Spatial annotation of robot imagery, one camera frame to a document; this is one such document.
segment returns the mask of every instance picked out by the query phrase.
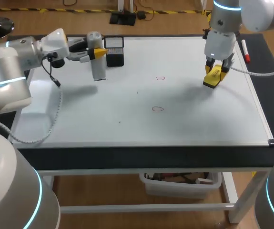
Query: whiteboard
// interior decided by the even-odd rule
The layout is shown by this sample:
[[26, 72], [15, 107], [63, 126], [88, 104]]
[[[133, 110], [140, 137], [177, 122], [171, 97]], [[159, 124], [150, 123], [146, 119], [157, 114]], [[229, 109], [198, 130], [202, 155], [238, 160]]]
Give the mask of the whiteboard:
[[[107, 68], [98, 82], [90, 63], [66, 60], [52, 72], [63, 90], [52, 134], [15, 146], [269, 146], [273, 136], [250, 76], [230, 70], [215, 89], [204, 86], [204, 46], [201, 37], [124, 38], [124, 66]], [[238, 44], [234, 52], [233, 66], [246, 70]], [[50, 128], [59, 90], [42, 68], [28, 80], [33, 102], [17, 112], [12, 130], [36, 140]]]

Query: storage box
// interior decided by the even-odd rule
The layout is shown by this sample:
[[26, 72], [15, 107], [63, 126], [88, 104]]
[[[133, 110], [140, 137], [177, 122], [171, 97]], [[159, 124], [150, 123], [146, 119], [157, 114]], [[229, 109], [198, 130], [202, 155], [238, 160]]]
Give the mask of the storage box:
[[142, 173], [139, 176], [140, 180], [145, 184], [146, 193], [156, 196], [204, 199], [210, 191], [218, 189], [222, 184], [221, 173], [209, 173], [208, 179], [214, 181], [211, 185], [149, 180], [146, 173]]

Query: table leg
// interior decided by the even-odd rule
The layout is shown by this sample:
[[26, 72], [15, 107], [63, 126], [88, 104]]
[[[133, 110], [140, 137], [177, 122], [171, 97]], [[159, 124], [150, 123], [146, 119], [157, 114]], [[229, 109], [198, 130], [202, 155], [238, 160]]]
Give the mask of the table leg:
[[252, 205], [255, 203], [256, 196], [265, 182], [268, 172], [257, 172], [252, 178], [246, 189], [235, 203], [234, 209], [229, 211], [230, 223], [239, 223]]
[[44, 181], [50, 186], [50, 188], [53, 188], [53, 182], [54, 182], [54, 176], [44, 176], [42, 177]]
[[204, 14], [204, 11], [207, 8], [207, 0], [200, 0], [201, 4], [202, 4], [202, 14]]
[[124, 0], [118, 0], [118, 11], [119, 12], [124, 11]]
[[133, 13], [133, 0], [130, 1], [130, 11]]

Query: wooden floor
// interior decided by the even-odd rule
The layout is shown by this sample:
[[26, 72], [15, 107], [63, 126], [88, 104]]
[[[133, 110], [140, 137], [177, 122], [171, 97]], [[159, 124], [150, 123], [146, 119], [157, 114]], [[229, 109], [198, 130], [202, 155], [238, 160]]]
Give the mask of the wooden floor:
[[[71, 9], [116, 9], [116, 0], [78, 0]], [[143, 0], [144, 5], [155, 10], [200, 9], [198, 0]], [[8, 8], [62, 8], [61, 0], [0, 0], [0, 7]], [[152, 21], [136, 21], [135, 26], [110, 25], [109, 14], [85, 14], [69, 12], [0, 12], [15, 22], [13, 35], [47, 34], [64, 28], [67, 34], [86, 34], [100, 31], [102, 34], [201, 34], [208, 27], [201, 14], [155, 15]], [[274, 31], [264, 33], [274, 55]], [[233, 173], [235, 186], [240, 195], [251, 172]], [[145, 203], [190, 203], [180, 198], [148, 196], [137, 175], [73, 176], [58, 177], [54, 191], [61, 206], [145, 204]], [[224, 201], [222, 190], [215, 191], [204, 201]], [[60, 229], [255, 229], [253, 210], [237, 226], [229, 226], [224, 212], [172, 212], [172, 213], [116, 213], [62, 215]]]

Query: table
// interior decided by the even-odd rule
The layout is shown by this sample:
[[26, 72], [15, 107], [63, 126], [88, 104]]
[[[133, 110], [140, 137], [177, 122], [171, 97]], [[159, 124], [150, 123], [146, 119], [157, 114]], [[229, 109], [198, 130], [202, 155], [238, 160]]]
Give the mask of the table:
[[[202, 5], [202, 12], [206, 10], [207, 7], [207, 0], [200, 0]], [[133, 13], [133, 4], [134, 0], [130, 0], [130, 12]], [[124, 10], [124, 0], [118, 0], [118, 11], [122, 12]]]
[[[262, 35], [241, 35], [240, 39], [246, 40], [252, 57], [249, 71], [274, 71], [274, 59]], [[274, 136], [274, 77], [252, 77], [252, 81]], [[14, 113], [0, 115], [0, 121], [11, 127], [14, 116]], [[39, 174], [49, 176], [46, 179], [50, 181], [51, 176], [64, 175], [221, 171], [228, 203], [72, 206], [61, 207], [61, 212], [228, 210], [231, 223], [238, 223], [254, 204], [258, 189], [274, 165], [274, 147], [264, 146], [46, 148], [20, 151]], [[231, 171], [258, 171], [240, 198], [237, 198]]]

